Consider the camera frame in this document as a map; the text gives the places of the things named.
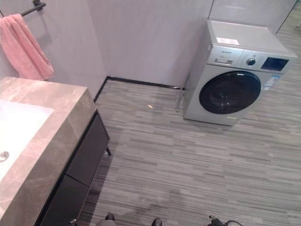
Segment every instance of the label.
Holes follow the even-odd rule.
[[[218,43],[231,44],[239,46],[239,42],[236,39],[225,39],[225,38],[216,38]]]
[[[262,90],[269,90],[279,79],[279,75],[272,75],[272,77],[267,80],[264,86],[261,88]]]

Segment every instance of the cabinet drawer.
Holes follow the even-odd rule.
[[[98,113],[94,115],[90,125],[66,172],[67,175],[87,186],[90,186],[92,182],[99,161],[109,141]]]
[[[77,219],[89,188],[64,175],[40,226],[66,226]]]

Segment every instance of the foot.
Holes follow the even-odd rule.
[[[162,226],[162,220],[160,218],[154,219],[151,226]]]
[[[108,214],[106,217],[105,217],[105,220],[112,220],[112,221],[115,221],[115,217],[113,214]]]

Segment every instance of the cabinet leg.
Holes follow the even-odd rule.
[[[106,152],[108,153],[108,155],[109,155],[109,156],[111,156],[111,155],[112,155],[112,153],[111,153],[111,151],[110,151],[109,147],[107,147],[105,150],[106,150]]]

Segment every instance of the marble countertop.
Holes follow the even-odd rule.
[[[0,181],[0,226],[32,226],[96,106],[86,87],[12,77],[0,99],[54,109]]]

